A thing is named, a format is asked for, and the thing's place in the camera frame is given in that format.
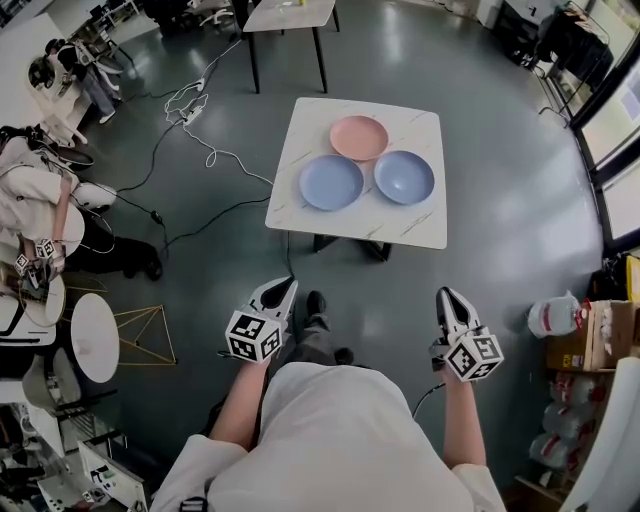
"blue plate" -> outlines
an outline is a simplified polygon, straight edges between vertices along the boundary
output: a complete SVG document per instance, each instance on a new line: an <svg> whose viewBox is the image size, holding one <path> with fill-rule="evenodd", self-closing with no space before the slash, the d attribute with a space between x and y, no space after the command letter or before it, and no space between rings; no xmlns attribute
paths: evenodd
<svg viewBox="0 0 640 512"><path fill-rule="evenodd" d="M364 187L358 165L340 155L319 156L300 174L300 191L307 202L320 210L335 211L353 203Z"/></svg>
<svg viewBox="0 0 640 512"><path fill-rule="evenodd" d="M376 162L376 185L392 201L416 204L433 192L435 178L431 166L415 153L390 151Z"/></svg>

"gray pants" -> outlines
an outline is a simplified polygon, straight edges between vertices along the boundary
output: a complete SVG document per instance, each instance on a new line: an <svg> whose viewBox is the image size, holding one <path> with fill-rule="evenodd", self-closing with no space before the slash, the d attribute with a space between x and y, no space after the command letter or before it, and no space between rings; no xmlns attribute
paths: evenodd
<svg viewBox="0 0 640 512"><path fill-rule="evenodd" d="M87 66L87 74L82 79L82 86L87 91L91 103L93 103L102 116L108 116L115 112L113 100L120 99L111 87L100 78L93 64Z"/></svg>
<svg viewBox="0 0 640 512"><path fill-rule="evenodd" d="M294 361L324 366L336 365L331 346L331 328L326 315L316 314L307 319L302 341L289 354L283 366Z"/></svg>

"marble table top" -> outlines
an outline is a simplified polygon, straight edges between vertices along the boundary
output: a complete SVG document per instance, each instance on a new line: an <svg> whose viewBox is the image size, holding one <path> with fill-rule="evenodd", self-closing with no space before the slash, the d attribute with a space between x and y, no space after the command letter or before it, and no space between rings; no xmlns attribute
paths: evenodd
<svg viewBox="0 0 640 512"><path fill-rule="evenodd" d="M335 3L335 0L307 0L304 5L300 5L298 0L262 0L249 16L243 31L323 27L327 24Z"/></svg>
<svg viewBox="0 0 640 512"><path fill-rule="evenodd" d="M364 190L346 208L323 212L303 199L298 182L302 169L310 160L334 153L329 129L335 121L350 115L380 121L389 133L387 151L412 151L429 163L435 190L427 200L411 206L391 202L373 180L375 161L358 164L365 176ZM274 229L444 249L447 198L438 115L361 101L299 98L282 148L265 224Z"/></svg>

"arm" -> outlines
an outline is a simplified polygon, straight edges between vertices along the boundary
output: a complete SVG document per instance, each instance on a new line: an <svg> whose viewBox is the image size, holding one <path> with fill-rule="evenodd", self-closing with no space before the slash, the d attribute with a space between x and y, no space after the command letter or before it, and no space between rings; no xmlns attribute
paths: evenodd
<svg viewBox="0 0 640 512"><path fill-rule="evenodd" d="M60 198L56 205L56 213L53 222L52 240L62 240L64 233L64 223L67 220L67 210L69 210L69 198L71 197L71 179L64 174L60 180Z"/></svg>
<svg viewBox="0 0 640 512"><path fill-rule="evenodd" d="M260 398L269 362L244 363L225 400L209 438L251 449Z"/></svg>
<svg viewBox="0 0 640 512"><path fill-rule="evenodd" d="M460 382L448 367L443 379L447 384L444 462L449 468L460 464L486 466L487 456L471 383Z"/></svg>

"round white table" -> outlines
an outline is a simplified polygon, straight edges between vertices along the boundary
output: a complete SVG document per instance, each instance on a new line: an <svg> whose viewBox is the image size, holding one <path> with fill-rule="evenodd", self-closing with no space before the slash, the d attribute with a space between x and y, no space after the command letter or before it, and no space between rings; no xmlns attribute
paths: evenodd
<svg viewBox="0 0 640 512"><path fill-rule="evenodd" d="M71 317L71 344L83 373L94 382L107 382L118 367L118 325L109 304L95 293L84 295Z"/></svg>

